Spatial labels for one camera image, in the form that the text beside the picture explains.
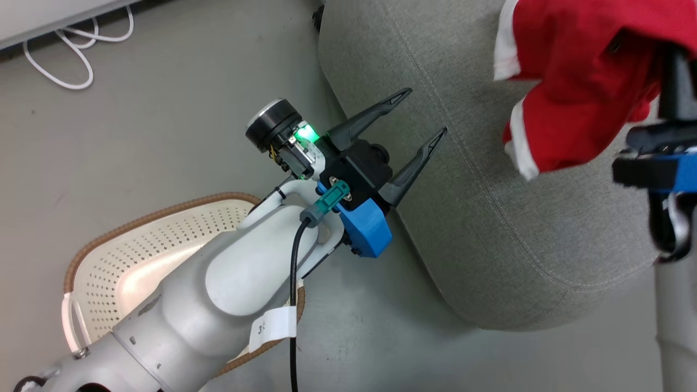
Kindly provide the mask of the white perforated laundry basket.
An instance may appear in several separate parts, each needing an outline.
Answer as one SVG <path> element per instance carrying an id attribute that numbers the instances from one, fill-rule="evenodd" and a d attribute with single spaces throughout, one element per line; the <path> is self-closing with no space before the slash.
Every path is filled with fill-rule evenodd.
<path id="1" fill-rule="evenodd" d="M 60 321 L 69 350 L 97 342 L 217 234 L 234 231 L 261 200 L 218 193 L 155 211 L 102 234 L 71 260 Z"/>

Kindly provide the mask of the grey fabric sofa seat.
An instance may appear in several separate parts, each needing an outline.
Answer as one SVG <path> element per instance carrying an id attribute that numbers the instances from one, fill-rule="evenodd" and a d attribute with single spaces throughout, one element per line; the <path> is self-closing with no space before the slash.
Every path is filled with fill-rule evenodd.
<path id="1" fill-rule="evenodd" d="M 626 124 L 597 158 L 525 180 L 503 144 L 535 81 L 494 79 L 505 0 L 326 0 L 322 70 L 349 116 L 413 93 L 364 136 L 401 167 L 438 144 L 398 212 L 431 278 L 468 322 L 534 330 L 573 322 L 654 264 L 646 194 L 612 181 Z"/>

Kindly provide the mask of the white furniture panel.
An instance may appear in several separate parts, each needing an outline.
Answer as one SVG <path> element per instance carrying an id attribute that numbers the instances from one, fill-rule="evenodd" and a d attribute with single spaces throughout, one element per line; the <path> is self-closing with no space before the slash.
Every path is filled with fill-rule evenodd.
<path id="1" fill-rule="evenodd" d="M 0 0 L 0 50 L 142 0 Z"/>

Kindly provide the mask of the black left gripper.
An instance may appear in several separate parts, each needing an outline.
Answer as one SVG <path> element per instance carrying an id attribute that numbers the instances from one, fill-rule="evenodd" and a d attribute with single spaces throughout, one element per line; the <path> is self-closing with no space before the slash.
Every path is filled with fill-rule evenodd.
<path id="1" fill-rule="evenodd" d="M 344 151 L 377 119 L 390 114 L 413 89 L 403 88 L 334 126 L 326 137 L 338 151 Z M 401 203 L 425 169 L 434 151 L 448 134 L 444 127 L 421 145 L 415 156 L 378 192 L 391 207 Z M 318 132 L 286 99 L 277 99 L 260 110 L 247 124 L 246 137 L 261 153 L 294 179 L 319 181 L 329 153 L 321 151 Z"/>

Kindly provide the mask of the red garment with white trim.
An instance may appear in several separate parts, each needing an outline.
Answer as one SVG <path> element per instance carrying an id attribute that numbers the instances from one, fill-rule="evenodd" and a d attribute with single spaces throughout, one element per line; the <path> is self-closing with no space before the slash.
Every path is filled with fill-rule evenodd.
<path id="1" fill-rule="evenodd" d="M 536 83 L 503 133 L 520 176 L 589 163 L 645 121 L 667 44 L 697 59 L 697 0 L 505 0 L 494 79 Z"/>

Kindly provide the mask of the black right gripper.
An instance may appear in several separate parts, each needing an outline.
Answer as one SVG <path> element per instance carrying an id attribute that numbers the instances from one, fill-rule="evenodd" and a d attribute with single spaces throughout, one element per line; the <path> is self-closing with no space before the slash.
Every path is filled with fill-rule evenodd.
<path id="1" fill-rule="evenodd" d="M 697 56 L 667 43 L 662 58 L 659 118 L 627 132 L 626 159 L 697 154 Z"/>

